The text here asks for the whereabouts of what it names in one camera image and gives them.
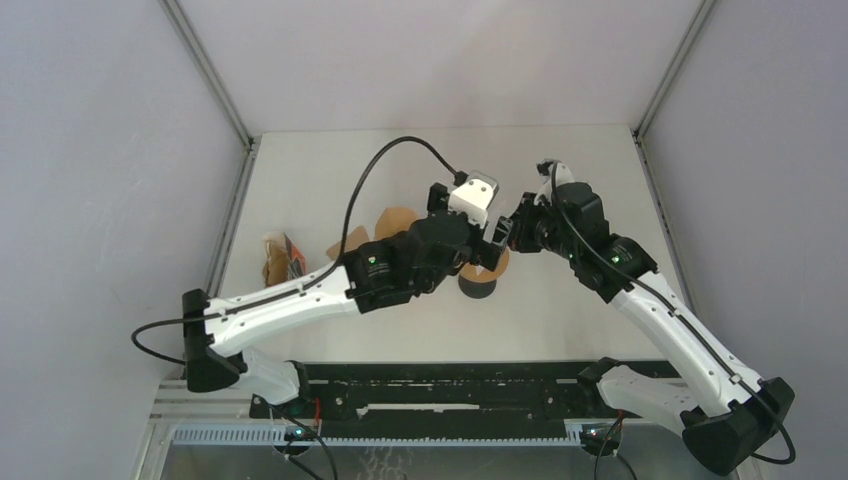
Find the red black carafe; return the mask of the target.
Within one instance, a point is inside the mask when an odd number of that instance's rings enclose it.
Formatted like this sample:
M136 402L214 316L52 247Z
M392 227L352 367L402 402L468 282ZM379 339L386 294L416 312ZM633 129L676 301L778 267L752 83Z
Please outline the red black carafe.
M490 296L495 291L497 281L475 282L468 280L465 277L460 277L458 279L458 286L465 296L472 299L483 299Z

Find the brown paper coffee filter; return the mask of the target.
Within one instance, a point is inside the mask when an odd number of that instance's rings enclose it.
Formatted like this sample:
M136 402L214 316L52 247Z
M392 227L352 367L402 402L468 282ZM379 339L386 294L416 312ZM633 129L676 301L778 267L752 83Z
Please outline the brown paper coffee filter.
M343 241L339 241L329 247L326 250L326 254L330 260L335 261L342 252L355 250L370 241L371 238L368 230L363 225L360 225L350 231Z
M388 207L378 218L374 227L374 239L383 240L407 231L419 219L418 213L408 207Z

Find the orange coffee filter box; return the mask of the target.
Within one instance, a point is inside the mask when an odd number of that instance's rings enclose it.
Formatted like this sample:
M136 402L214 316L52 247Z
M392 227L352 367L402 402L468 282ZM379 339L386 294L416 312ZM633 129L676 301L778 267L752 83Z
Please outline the orange coffee filter box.
M262 277L266 287L294 280L306 273L306 260L292 240L282 232L269 232L262 237L266 261Z

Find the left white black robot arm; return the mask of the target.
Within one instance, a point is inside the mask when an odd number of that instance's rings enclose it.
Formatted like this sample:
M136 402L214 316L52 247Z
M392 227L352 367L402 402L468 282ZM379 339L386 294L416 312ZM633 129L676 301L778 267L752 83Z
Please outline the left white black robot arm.
M391 237L366 242L309 275L252 294L210 298L184 294L183 306L198 324L184 329L185 375L193 393L227 388L248 391L298 417L313 394L304 367L256 349L287 329L338 316L357 316L432 293L467 264L493 270L512 223L500 218L485 240L495 180L473 173L453 190L435 183L428 214Z

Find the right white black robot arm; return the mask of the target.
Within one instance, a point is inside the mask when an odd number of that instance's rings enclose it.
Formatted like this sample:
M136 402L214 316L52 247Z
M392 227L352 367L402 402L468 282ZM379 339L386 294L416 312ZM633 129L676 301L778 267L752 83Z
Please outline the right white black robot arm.
M681 302L655 260L635 240L611 232L600 197L584 182L526 192L510 217L515 252L549 251L578 281L628 318L679 374L682 388L652 380L610 358L591 368L578 402L592 416L625 410L678 435L707 470L727 475L781 436L797 451L784 419L795 394L731 353Z

